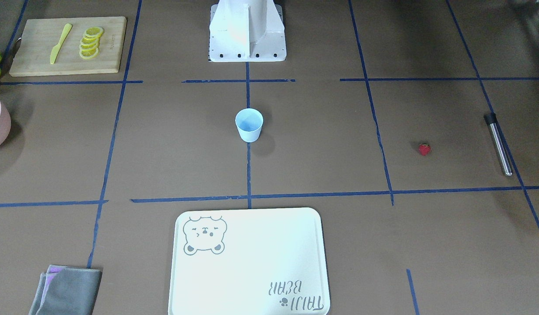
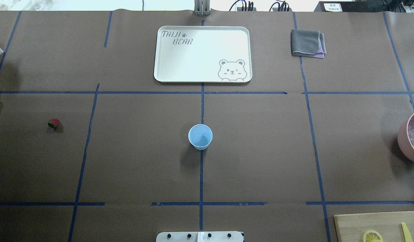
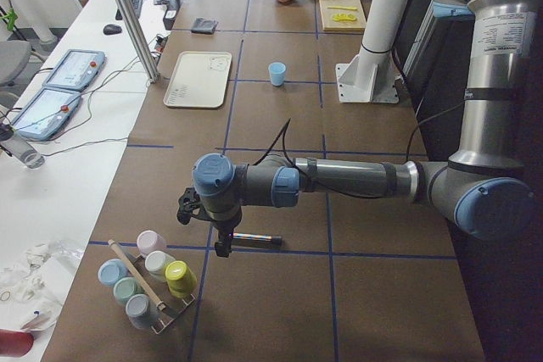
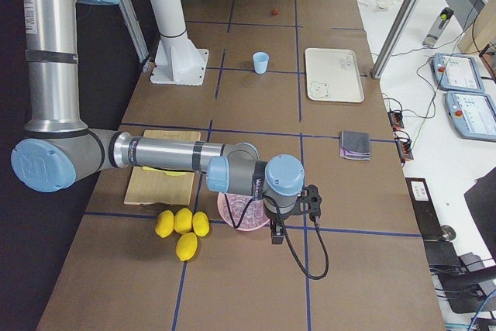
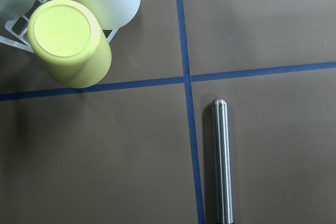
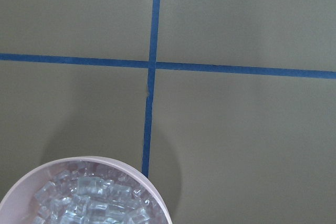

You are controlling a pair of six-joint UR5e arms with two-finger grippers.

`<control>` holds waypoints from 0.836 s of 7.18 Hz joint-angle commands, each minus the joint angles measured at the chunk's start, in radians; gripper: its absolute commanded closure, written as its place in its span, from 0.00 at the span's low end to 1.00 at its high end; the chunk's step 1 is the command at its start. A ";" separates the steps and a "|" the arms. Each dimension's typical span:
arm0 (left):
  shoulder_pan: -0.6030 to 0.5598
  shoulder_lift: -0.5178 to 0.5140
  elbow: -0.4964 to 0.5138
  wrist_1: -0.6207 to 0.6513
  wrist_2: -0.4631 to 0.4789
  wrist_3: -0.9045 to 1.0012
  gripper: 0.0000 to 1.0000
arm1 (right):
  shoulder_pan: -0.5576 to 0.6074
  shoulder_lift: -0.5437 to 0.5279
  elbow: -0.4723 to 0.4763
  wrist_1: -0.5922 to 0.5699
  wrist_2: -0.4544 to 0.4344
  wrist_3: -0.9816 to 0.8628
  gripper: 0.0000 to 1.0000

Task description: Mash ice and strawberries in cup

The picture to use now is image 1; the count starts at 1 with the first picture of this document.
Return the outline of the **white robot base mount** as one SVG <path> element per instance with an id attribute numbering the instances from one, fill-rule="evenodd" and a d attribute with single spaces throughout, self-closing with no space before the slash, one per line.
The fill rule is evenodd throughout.
<path id="1" fill-rule="evenodd" d="M 215 63 L 286 59 L 283 10 L 273 0 L 220 0 L 211 6 L 208 60 Z"/>

